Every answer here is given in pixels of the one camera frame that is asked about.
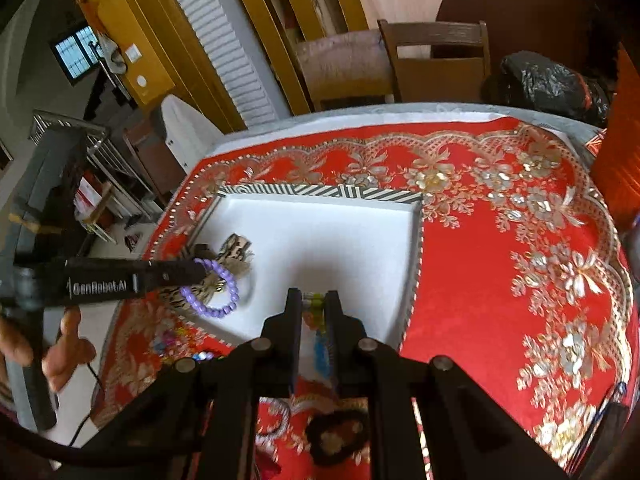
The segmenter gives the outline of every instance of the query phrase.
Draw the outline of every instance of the wooden chair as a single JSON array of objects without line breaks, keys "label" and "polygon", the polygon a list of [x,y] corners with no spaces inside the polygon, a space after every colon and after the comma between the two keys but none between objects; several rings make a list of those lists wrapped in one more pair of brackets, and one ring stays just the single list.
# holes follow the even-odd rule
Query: wooden chair
[{"label": "wooden chair", "polygon": [[131,129],[125,129],[124,143],[133,160],[151,184],[160,202],[167,206],[170,194],[186,176],[168,146],[155,134],[153,124],[145,118]]},{"label": "wooden chair", "polygon": [[384,103],[394,92],[391,63],[378,30],[337,34],[299,43],[295,49],[316,112]]},{"label": "wooden chair", "polygon": [[[489,38],[480,23],[387,23],[378,26],[394,69],[396,102],[481,102],[491,73]],[[415,59],[398,56],[399,46],[452,45],[482,51],[482,57]]]}]

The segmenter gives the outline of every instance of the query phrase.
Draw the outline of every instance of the screw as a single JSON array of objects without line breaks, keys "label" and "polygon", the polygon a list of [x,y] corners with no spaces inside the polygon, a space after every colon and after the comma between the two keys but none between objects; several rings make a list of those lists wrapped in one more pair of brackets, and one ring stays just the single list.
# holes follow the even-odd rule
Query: screw
[{"label": "screw", "polygon": [[436,355],[431,361],[438,370],[446,372],[453,368],[453,361],[446,355]]},{"label": "screw", "polygon": [[373,352],[378,348],[378,342],[370,337],[363,337],[358,341],[358,348],[363,352]]},{"label": "screw", "polygon": [[175,362],[174,367],[181,374],[188,374],[196,367],[196,361],[190,357],[183,357]]},{"label": "screw", "polygon": [[258,339],[251,341],[251,348],[256,352],[266,352],[271,348],[271,340],[267,337],[259,337]]}]

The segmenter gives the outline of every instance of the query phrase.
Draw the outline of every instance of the light switch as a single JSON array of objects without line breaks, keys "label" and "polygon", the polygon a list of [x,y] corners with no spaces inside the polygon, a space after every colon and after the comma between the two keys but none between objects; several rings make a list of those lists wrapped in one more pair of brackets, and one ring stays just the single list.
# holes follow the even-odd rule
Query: light switch
[{"label": "light switch", "polygon": [[124,53],[127,56],[127,59],[132,63],[135,63],[142,57],[142,52],[140,52],[140,49],[135,43],[125,50]]}]

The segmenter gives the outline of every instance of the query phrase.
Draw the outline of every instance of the black plastic bag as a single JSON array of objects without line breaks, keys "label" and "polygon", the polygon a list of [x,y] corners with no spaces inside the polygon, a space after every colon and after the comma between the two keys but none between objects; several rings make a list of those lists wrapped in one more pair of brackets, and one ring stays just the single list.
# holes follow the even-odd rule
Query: black plastic bag
[{"label": "black plastic bag", "polygon": [[535,52],[509,54],[500,63],[500,104],[529,108],[604,127],[609,101],[593,79]]}]

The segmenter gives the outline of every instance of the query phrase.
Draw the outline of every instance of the window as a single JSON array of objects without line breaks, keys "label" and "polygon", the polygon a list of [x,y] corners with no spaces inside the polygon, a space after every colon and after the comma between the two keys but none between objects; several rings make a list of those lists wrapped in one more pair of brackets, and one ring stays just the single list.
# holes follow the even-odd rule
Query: window
[{"label": "window", "polygon": [[51,44],[53,53],[72,84],[80,80],[98,63],[95,54],[89,48],[89,43],[95,43],[98,54],[102,55],[98,39],[91,27],[85,23],[65,35],[62,40]]}]

